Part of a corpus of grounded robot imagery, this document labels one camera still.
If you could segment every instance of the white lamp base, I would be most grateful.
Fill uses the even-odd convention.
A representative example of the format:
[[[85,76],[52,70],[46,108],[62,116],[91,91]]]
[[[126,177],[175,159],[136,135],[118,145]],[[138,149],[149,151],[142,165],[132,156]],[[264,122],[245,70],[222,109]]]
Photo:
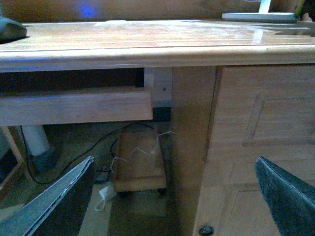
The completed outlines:
[[[295,23],[297,19],[294,13],[270,12],[270,13],[223,13],[226,21],[263,22],[263,23]]]

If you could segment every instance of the wooden box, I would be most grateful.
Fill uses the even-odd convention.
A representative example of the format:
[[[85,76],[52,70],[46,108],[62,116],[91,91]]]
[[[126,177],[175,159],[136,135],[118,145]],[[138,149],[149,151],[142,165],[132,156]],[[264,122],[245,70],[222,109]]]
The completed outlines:
[[[166,175],[156,129],[123,131],[118,139],[116,157],[123,159],[116,159],[114,163],[116,192],[166,188]]]

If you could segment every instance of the wooden cabinet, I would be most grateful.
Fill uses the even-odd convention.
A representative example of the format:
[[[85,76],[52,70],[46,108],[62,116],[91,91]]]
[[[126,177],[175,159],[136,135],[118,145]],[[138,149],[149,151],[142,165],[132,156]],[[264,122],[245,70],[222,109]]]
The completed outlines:
[[[181,236],[191,236],[203,167],[216,67],[174,67],[172,167]]]
[[[315,183],[315,66],[220,67],[216,87],[193,235],[211,225],[216,236],[279,236],[254,162]]]

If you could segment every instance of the desk top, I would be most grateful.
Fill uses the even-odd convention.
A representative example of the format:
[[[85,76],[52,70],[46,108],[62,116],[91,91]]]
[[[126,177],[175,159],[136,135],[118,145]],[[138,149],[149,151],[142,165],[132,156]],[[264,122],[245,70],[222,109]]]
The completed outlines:
[[[315,62],[315,23],[212,20],[25,24],[0,72]]]

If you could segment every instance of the drawer front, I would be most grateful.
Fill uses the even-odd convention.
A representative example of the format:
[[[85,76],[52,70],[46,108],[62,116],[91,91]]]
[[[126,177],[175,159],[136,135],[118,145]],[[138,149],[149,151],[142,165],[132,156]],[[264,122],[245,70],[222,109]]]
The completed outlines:
[[[0,98],[0,125],[152,119],[150,88],[98,88]]]

